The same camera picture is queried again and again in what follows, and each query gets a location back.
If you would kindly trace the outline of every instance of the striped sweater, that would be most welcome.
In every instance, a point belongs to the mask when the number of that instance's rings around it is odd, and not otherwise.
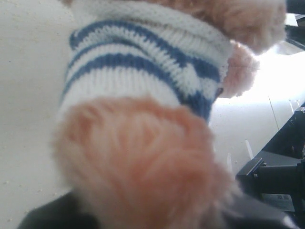
[[[81,28],[70,36],[72,58],[59,119],[72,105],[99,96],[150,96],[163,105],[186,105],[209,119],[223,80],[219,68],[231,52],[217,29],[146,2],[73,4]]]

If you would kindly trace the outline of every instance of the knitted sweater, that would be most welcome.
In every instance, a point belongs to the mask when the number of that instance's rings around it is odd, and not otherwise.
[[[81,28],[70,37],[60,120],[100,96],[150,96],[209,119],[232,50],[217,29],[146,2],[74,0],[72,9]]]

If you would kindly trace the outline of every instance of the stuffed animal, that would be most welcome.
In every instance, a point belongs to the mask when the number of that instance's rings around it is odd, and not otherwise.
[[[251,85],[249,50],[285,37],[285,1],[62,2],[79,28],[53,149],[80,204],[107,229],[225,227],[239,189],[207,123]]]

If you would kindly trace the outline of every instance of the teddy bear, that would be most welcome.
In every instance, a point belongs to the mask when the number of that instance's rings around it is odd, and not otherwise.
[[[215,159],[211,109],[284,39],[285,1],[61,2],[79,28],[52,148],[82,208],[107,229],[225,228],[239,188]]]

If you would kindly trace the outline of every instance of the blue and white stripe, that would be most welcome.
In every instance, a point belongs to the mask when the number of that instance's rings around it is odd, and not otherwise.
[[[162,104],[184,104],[209,119],[221,83],[208,56],[195,58],[132,22],[100,21],[74,32],[74,58],[62,93],[61,113],[98,96],[149,95]]]

